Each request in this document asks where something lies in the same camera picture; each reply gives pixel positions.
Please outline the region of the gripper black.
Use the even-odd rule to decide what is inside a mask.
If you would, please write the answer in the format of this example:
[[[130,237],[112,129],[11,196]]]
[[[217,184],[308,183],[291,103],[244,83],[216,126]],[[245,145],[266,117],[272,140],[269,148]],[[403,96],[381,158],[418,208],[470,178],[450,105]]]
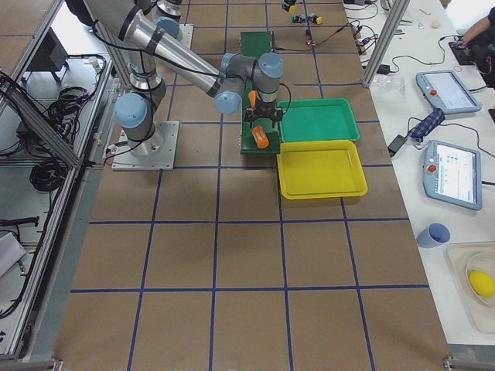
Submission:
[[[273,128],[278,128],[283,118],[283,110],[277,106],[276,101],[264,102],[257,100],[254,107],[247,107],[244,115],[244,121],[247,122],[249,129],[253,128],[254,121],[258,119],[269,119]]]
[[[293,9],[295,7],[296,0],[283,0],[281,7],[282,9]]]

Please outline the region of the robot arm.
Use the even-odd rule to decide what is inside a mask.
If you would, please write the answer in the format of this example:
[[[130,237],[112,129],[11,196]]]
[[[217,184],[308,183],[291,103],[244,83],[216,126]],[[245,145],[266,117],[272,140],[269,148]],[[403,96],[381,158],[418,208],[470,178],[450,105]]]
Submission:
[[[199,26],[265,26],[267,10],[276,10],[278,5],[267,6],[263,1],[188,1],[181,9],[181,1],[157,1],[155,23],[178,38],[179,21],[187,17],[188,22]]]
[[[219,68],[212,66],[177,39],[178,1],[69,1],[67,6],[83,24],[103,26],[115,37],[110,47],[161,60],[212,97],[220,113],[235,113],[250,88],[244,121],[282,121],[283,111],[276,103],[283,67],[278,54],[226,53]]]

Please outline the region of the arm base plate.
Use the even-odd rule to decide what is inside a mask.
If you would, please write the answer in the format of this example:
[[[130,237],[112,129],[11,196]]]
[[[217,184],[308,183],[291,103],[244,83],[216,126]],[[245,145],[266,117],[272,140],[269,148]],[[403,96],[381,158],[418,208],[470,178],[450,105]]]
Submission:
[[[193,41],[193,30],[193,24],[178,24],[172,27],[171,35],[187,49],[190,49]]]
[[[111,154],[115,155],[111,167],[115,171],[158,171],[173,170],[176,145],[179,136],[178,121],[155,122],[155,133],[147,141],[138,145],[128,138],[121,129],[119,141],[123,145],[114,145]]]

